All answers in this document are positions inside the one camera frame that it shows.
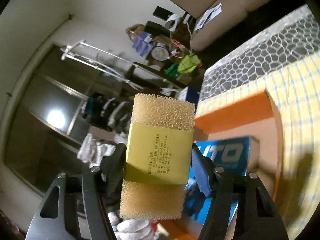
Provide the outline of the white gloved hand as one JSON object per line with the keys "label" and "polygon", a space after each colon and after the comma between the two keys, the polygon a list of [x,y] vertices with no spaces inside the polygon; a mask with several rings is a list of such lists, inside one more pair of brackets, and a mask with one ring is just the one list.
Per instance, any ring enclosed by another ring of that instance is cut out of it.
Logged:
{"label": "white gloved hand", "polygon": [[118,240],[152,240],[155,230],[148,219],[125,219],[120,221],[120,217],[114,211],[108,214],[116,239]]}

